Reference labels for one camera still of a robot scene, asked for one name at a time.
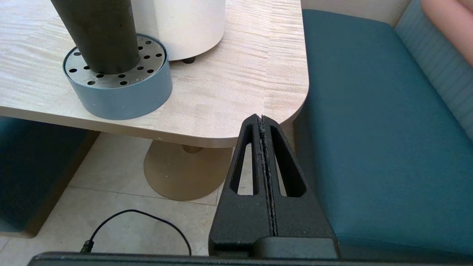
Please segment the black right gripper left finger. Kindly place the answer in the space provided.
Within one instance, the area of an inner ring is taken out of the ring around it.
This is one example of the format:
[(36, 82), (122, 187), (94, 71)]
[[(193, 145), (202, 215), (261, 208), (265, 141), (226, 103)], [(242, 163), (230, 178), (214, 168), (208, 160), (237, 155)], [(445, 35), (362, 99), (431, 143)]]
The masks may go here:
[[(255, 242), (273, 235), (261, 126), (256, 114), (242, 123), (208, 237), (210, 256), (250, 256)], [(248, 144), (252, 148), (253, 195), (239, 195)]]

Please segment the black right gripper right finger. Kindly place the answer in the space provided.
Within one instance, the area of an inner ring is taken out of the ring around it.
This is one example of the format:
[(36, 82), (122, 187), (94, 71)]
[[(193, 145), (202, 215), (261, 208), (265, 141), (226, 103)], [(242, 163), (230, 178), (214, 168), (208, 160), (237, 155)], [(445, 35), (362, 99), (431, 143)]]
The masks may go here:
[(275, 237), (336, 236), (279, 124), (262, 117), (262, 153), (270, 227)]

